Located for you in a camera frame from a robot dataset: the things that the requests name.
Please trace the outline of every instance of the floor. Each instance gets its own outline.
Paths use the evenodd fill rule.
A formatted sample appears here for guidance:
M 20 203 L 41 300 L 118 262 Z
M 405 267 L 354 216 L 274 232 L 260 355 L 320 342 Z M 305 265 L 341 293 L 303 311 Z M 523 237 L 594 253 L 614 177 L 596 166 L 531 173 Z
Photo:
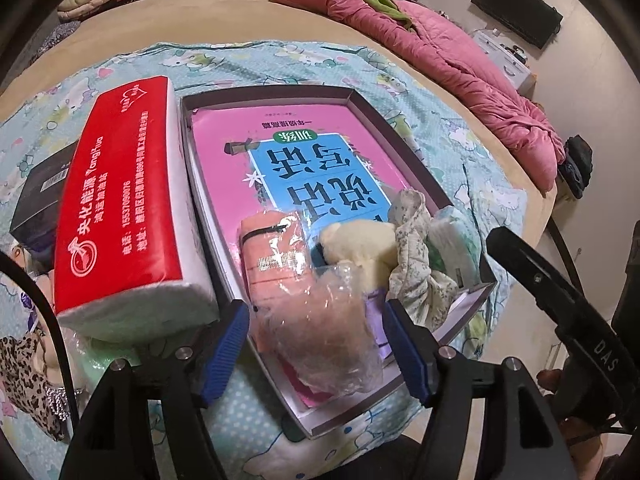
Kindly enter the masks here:
M 540 240 L 538 251 L 556 268 L 564 269 L 558 252 L 546 233 Z M 533 296 L 516 283 L 482 360 L 500 363 L 505 357 L 516 356 L 524 362 L 529 373 L 535 376 L 539 370 L 545 368 L 551 347 L 558 343 L 554 328 L 551 320 L 536 306 Z M 482 400 L 475 400 L 460 480 L 471 480 L 475 475 L 482 435 L 483 409 Z M 421 441 L 428 420 L 429 411 L 425 410 L 406 428 L 404 434 Z

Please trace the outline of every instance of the metal screw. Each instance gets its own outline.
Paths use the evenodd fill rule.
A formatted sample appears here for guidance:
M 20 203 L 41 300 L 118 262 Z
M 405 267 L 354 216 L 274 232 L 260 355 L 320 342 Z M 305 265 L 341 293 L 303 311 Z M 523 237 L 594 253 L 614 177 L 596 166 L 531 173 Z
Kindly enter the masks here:
M 125 366 L 127 366 L 126 359 L 116 359 L 113 363 L 109 365 L 109 368 L 111 368 L 111 370 L 113 370 L 114 372 L 119 372 Z
M 450 346 L 441 346 L 438 349 L 438 354 L 445 359 L 453 359 L 456 356 L 456 351 Z
M 516 357 L 507 357 L 503 362 L 504 365 L 513 372 L 517 372 L 522 368 L 522 361 Z
M 188 346 L 181 346 L 175 351 L 175 356 L 180 361 L 186 361 L 193 355 L 193 350 Z

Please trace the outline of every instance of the blue bedsheet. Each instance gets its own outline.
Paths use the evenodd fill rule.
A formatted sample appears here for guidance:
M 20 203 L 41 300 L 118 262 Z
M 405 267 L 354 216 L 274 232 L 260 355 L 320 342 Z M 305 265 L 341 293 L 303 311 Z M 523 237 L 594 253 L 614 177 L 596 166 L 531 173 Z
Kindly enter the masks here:
M 259 41 L 245 44 L 156 44 L 81 70 L 36 95 L 0 126 L 0 243 L 29 170 L 76 140 L 95 97 L 134 79 L 164 74 L 178 96 L 256 84 L 330 84 L 358 90 L 430 169 L 481 239 L 498 225 L 522 230 L 526 193 L 513 189 L 465 121 L 403 70 L 361 46 Z M 503 310 L 510 278 L 493 265 L 498 286 L 483 307 L 491 331 Z M 30 312 L 5 277 L 0 283 L 0 337 L 20 338 Z M 58 478 L 66 445 L 45 436 L 28 415 L 6 402 L 0 386 L 2 430 L 36 480 Z M 174 478 L 159 406 L 152 436 L 164 478 Z M 222 399 L 204 414 L 230 479 L 311 478 L 392 440 L 420 407 L 405 387 L 343 428 L 315 441 L 284 437 L 284 409 L 246 349 Z

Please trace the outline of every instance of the blue gripper pad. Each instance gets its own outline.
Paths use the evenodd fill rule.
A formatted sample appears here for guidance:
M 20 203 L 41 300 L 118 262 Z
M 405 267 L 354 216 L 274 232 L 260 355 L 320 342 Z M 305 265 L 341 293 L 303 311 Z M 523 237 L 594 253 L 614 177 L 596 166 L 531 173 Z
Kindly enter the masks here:
M 205 381 L 200 395 L 207 404 L 219 399 L 229 382 L 249 330 L 249 308 L 243 303 L 227 323 L 225 333 L 220 336 L 211 359 L 202 371 Z
M 382 311 L 382 323 L 409 394 L 420 400 L 421 404 L 425 404 L 433 395 L 428 388 L 427 370 L 414 343 L 388 302 L 385 302 Z

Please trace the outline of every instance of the cable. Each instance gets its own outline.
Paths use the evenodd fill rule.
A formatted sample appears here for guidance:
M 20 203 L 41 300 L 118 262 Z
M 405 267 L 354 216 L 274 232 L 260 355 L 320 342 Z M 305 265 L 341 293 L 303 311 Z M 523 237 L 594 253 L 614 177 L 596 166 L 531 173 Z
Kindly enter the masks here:
M 578 274 L 578 270 L 575 268 L 574 260 L 571 258 L 571 253 L 564 242 L 564 238 L 562 238 L 560 229 L 558 229 L 558 226 L 552 216 L 549 217 L 549 222 L 546 223 L 546 230 L 551 235 L 551 239 L 556 245 L 558 253 L 560 253 L 560 258 L 562 258 L 562 263 L 564 263 L 564 268 L 569 275 L 572 285 L 584 296 L 584 289 L 582 288 L 580 275 Z
M 576 444 L 586 442 L 587 440 L 591 440 L 592 438 L 600 436 L 601 434 L 604 434 L 604 433 L 618 433 L 618 434 L 624 434 L 624 435 L 631 434 L 624 428 L 609 428 L 608 430 L 605 430 L 605 431 L 592 431 L 591 433 L 587 433 L 583 436 L 576 436 L 574 438 L 570 438 L 569 440 L 566 441 L 566 445 L 567 447 L 575 446 Z
M 51 337 L 53 348 L 58 358 L 58 364 L 60 365 L 62 383 L 65 387 L 66 403 L 69 406 L 71 427 L 75 430 L 78 426 L 80 416 L 78 415 L 78 404 L 76 403 L 76 394 L 74 393 L 74 383 L 71 378 L 71 369 L 69 367 L 69 359 L 66 355 L 65 342 L 62 339 L 62 332 L 60 332 L 60 325 L 58 324 L 56 315 L 53 313 L 49 301 L 44 297 L 44 294 L 36 283 L 24 272 L 23 268 L 3 251 L 0 251 L 0 272 L 4 273 L 31 298 L 31 301 L 33 301 L 33 304 L 42 314 L 44 322 L 47 324 L 49 336 Z

